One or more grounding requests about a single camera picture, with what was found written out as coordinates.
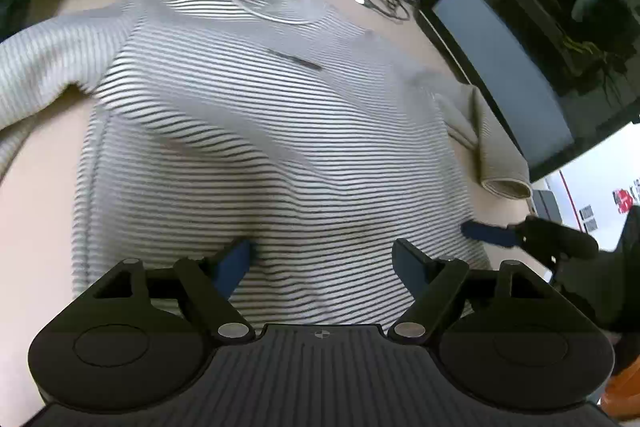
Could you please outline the striped grey knit sweater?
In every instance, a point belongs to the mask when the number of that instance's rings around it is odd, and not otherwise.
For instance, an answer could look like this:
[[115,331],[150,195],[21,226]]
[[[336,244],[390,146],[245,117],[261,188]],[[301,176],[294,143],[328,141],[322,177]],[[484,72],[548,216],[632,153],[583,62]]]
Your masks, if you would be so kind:
[[492,194],[532,194],[480,90],[439,78],[321,0],[122,0],[1,46],[1,161],[68,87],[94,107],[76,178],[72,281],[122,259],[168,268],[240,237],[257,258],[232,301],[267,323],[390,326],[410,306],[408,239],[474,268],[454,155]]

